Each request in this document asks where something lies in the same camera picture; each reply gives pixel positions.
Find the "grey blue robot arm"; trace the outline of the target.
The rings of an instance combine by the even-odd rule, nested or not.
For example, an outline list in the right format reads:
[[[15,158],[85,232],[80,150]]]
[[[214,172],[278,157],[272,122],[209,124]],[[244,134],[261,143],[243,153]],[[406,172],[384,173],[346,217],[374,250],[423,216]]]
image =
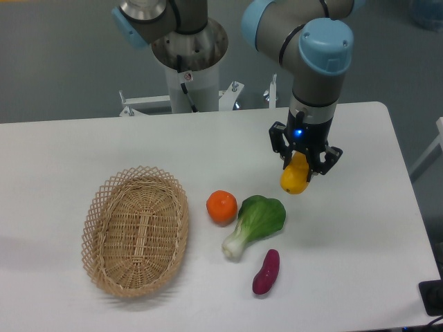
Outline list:
[[[328,134],[354,36],[344,18],[361,1],[253,1],[241,21],[244,39],[259,53],[293,75],[287,123],[269,130],[272,148],[293,166],[306,158],[307,178],[326,174],[342,151]],[[170,99],[175,113],[218,109],[218,83],[207,74],[218,67],[228,48],[224,28],[208,16],[206,1],[121,1],[111,11],[125,39],[150,46],[172,74]]]

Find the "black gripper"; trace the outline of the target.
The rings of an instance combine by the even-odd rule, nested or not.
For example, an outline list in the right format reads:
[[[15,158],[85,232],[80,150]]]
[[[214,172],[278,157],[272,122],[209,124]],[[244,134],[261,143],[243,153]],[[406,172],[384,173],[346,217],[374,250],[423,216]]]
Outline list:
[[[292,152],[306,154],[309,164],[307,181],[312,176],[325,175],[335,166],[343,150],[330,147],[329,130],[334,118],[335,106],[331,107],[289,107],[287,125],[274,122],[269,129],[272,150],[283,160],[286,169],[292,159]]]

